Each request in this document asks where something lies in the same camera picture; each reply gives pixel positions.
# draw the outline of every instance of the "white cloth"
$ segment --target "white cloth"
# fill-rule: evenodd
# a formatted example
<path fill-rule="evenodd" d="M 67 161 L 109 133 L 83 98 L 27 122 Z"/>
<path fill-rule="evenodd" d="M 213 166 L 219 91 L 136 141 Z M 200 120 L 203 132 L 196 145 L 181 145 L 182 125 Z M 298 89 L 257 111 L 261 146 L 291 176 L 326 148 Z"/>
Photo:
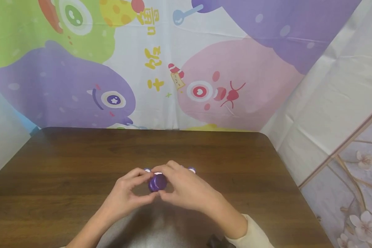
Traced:
<path fill-rule="evenodd" d="M 248 215 L 243 214 L 243 216 L 248 221 L 247 234 L 239 239 L 228 237 L 226 239 L 235 245 L 236 248 L 274 248 L 259 225 Z"/>

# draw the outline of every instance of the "left hand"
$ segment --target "left hand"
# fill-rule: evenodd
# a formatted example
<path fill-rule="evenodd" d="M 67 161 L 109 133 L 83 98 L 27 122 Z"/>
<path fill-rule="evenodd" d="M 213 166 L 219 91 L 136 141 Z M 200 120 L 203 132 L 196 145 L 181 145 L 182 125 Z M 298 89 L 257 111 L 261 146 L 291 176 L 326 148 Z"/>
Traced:
<path fill-rule="evenodd" d="M 97 214 L 106 222 L 114 224 L 134 209 L 152 203 L 158 192 L 136 196 L 132 193 L 132 188 L 148 181 L 153 176 L 153 173 L 135 168 L 119 178 Z"/>

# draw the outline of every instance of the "finger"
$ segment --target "finger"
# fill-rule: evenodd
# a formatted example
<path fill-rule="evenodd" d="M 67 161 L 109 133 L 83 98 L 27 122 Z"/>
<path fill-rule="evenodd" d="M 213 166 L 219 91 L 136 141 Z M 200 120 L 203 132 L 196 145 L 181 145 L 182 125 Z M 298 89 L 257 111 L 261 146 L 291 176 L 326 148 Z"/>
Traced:
<path fill-rule="evenodd" d="M 175 162 L 175 161 L 173 161 L 173 160 L 168 161 L 168 162 L 167 162 L 167 165 L 168 165 L 169 167 L 171 167 L 172 169 L 174 169 L 174 170 L 177 170 L 177 169 L 182 168 L 182 167 L 180 166 L 180 164 L 178 164 L 177 162 Z"/>
<path fill-rule="evenodd" d="M 147 173 L 145 175 L 141 175 L 139 177 L 134 177 L 129 179 L 129 186 L 131 188 L 135 187 L 136 185 L 140 185 L 144 183 L 145 181 L 149 180 L 153 176 L 153 173 Z"/>
<path fill-rule="evenodd" d="M 147 173 L 148 172 L 146 170 L 143 170 L 141 168 L 135 168 L 135 169 L 131 170 L 130 172 L 128 172 L 126 175 L 124 175 L 123 178 L 124 179 L 130 179 L 130 178 L 137 177 L 139 175 L 145 175 Z"/>
<path fill-rule="evenodd" d="M 152 172 L 155 173 L 155 172 L 161 172 L 163 173 L 168 179 L 171 178 L 173 172 L 174 172 L 174 169 L 172 169 L 171 167 L 169 167 L 168 165 L 159 165 L 159 166 L 156 166 L 152 169 Z"/>
<path fill-rule="evenodd" d="M 134 204 L 136 207 L 144 206 L 146 204 L 152 203 L 154 201 L 154 198 L 158 196 L 158 192 L 153 192 L 147 196 L 138 196 L 134 199 Z"/>
<path fill-rule="evenodd" d="M 163 201 L 176 205 L 176 195 L 174 193 L 167 193 L 164 190 L 160 190 L 159 194 Z"/>

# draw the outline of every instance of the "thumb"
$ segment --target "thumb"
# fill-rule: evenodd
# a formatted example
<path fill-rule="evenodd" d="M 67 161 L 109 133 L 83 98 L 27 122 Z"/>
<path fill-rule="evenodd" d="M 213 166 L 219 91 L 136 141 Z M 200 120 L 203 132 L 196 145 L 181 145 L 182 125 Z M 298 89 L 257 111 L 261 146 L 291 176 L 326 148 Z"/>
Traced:
<path fill-rule="evenodd" d="M 156 198 L 156 196 L 158 196 L 157 192 L 153 192 L 147 196 L 139 196 L 134 200 L 134 204 L 136 205 L 136 207 L 141 207 L 146 204 L 150 204 L 154 201 L 154 198 Z"/>
<path fill-rule="evenodd" d="M 160 194 L 160 198 L 167 202 L 167 203 L 171 203 L 173 205 L 176 205 L 175 202 L 176 202 L 176 195 L 175 193 L 167 193 L 165 192 L 164 190 L 160 190 L 159 191 L 159 194 Z"/>

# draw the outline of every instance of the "green cartoon eye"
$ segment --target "green cartoon eye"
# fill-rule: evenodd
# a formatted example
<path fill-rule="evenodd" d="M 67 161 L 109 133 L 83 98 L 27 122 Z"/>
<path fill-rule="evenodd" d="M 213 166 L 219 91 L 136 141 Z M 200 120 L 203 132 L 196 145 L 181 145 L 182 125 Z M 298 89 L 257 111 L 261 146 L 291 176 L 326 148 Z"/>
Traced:
<path fill-rule="evenodd" d="M 60 13 L 66 27 L 78 35 L 86 35 L 92 29 L 92 16 L 80 0 L 60 0 Z"/>
<path fill-rule="evenodd" d="M 79 27 L 83 23 L 83 16 L 76 7 L 72 5 L 66 5 L 64 8 L 64 12 L 66 13 L 66 17 L 68 18 L 69 23 L 73 26 Z"/>

